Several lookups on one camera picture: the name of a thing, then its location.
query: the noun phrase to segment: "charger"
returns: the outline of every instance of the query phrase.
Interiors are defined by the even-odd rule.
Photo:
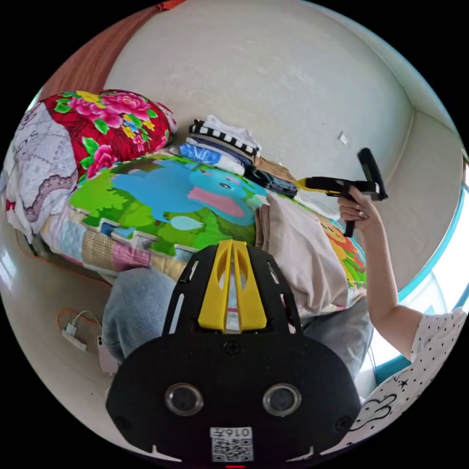
[[[80,350],[83,350],[84,352],[86,351],[86,348],[88,347],[84,342],[81,342],[75,337],[75,333],[77,331],[76,326],[68,323],[68,326],[66,329],[62,329],[62,336],[65,337],[71,344],[73,344],[75,347],[79,348]]]

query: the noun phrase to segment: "floral pillow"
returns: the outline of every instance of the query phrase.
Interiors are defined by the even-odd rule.
[[[177,130],[166,106],[131,91],[68,91],[42,102],[70,135],[78,183],[118,161],[159,150]]]

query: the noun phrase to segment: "white shirt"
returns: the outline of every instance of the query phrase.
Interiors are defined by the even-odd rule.
[[[322,452],[328,454],[364,440],[394,422],[430,384],[456,343],[467,314],[426,315],[420,321],[404,370],[381,383],[366,399],[357,419],[342,441]]]

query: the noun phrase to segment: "black and white striped cloth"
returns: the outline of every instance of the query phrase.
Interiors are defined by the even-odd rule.
[[[220,141],[222,144],[233,147],[234,149],[242,152],[243,154],[247,155],[250,159],[254,159],[260,153],[259,147],[250,147],[245,143],[238,140],[236,137],[232,135],[228,135],[223,133],[220,130],[216,130],[210,127],[205,126],[205,121],[194,120],[194,124],[189,127],[189,133],[192,136],[200,136],[200,137],[210,137]]]

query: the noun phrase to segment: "jeans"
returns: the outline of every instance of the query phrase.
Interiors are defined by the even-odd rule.
[[[153,268],[121,272],[103,317],[103,342],[123,362],[135,349],[161,336],[175,282]],[[355,378],[373,334],[366,298],[351,308],[312,318],[304,334],[334,351]]]

